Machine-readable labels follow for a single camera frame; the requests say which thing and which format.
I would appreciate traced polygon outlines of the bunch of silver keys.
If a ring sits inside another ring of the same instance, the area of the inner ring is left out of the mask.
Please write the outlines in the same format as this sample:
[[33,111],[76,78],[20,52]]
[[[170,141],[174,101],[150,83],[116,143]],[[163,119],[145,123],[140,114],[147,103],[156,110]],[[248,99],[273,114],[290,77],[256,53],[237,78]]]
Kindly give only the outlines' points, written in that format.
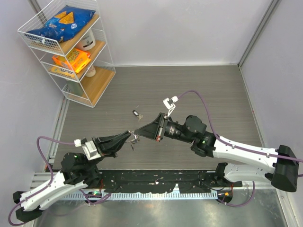
[[140,138],[137,134],[133,134],[133,138],[130,141],[127,141],[131,145],[132,151],[134,151],[134,146],[140,141]]

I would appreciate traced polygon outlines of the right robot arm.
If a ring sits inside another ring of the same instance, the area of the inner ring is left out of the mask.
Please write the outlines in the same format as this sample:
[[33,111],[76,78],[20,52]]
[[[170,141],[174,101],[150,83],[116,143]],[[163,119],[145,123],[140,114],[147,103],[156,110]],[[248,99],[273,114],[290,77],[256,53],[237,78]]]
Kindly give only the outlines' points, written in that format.
[[134,131],[157,142],[164,137],[191,144],[190,149],[201,157],[225,158],[240,165],[219,163],[214,181],[219,186],[239,181],[270,183],[285,192],[297,190],[299,161],[286,145],[279,148],[263,148],[238,143],[206,130],[200,118],[189,115],[184,124],[174,122],[160,113],[157,118]]

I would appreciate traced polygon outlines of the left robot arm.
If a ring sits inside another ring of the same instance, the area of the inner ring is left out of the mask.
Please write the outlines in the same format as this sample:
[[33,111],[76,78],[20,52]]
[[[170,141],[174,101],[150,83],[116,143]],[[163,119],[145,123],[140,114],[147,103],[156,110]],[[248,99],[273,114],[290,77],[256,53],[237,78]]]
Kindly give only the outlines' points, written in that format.
[[38,187],[13,193],[16,218],[22,222],[32,221],[42,215],[64,196],[85,188],[96,188],[101,184],[101,174],[97,164],[107,157],[117,157],[117,152],[131,136],[130,131],[107,137],[93,137],[91,140],[76,139],[75,147],[81,147],[82,153],[69,152],[61,161],[61,169],[51,172],[50,179]]

